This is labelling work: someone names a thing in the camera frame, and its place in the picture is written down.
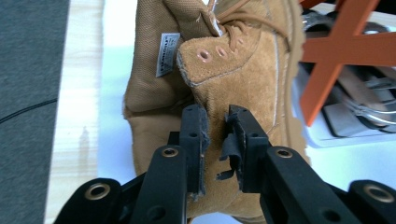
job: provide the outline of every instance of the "boot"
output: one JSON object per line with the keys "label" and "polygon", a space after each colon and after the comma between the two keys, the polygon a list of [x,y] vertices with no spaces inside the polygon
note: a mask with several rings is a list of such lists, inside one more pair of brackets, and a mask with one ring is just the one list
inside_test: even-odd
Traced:
{"label": "boot", "polygon": [[[297,1],[291,0],[138,3],[134,66],[124,108],[133,128],[136,171],[145,172],[152,152],[166,144],[170,131],[179,130],[184,106],[195,101],[209,117],[206,196],[188,200],[188,217],[221,212],[244,223],[264,222],[260,195],[240,192],[235,177],[215,180],[229,170],[227,161],[219,161],[228,105],[248,108],[274,146],[304,155],[301,124],[290,109],[291,82],[304,41],[300,15]],[[179,71],[169,56],[173,70],[165,75],[157,69],[166,61],[159,57],[163,33],[180,33],[175,44]]]}

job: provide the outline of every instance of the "white tag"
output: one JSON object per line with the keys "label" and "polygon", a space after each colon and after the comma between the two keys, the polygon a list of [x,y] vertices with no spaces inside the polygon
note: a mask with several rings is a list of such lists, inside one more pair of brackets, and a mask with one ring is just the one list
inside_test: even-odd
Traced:
{"label": "white tag", "polygon": [[161,77],[173,70],[174,53],[177,47],[177,41],[180,33],[163,33],[161,35],[160,52],[157,60],[157,74],[155,77]]}

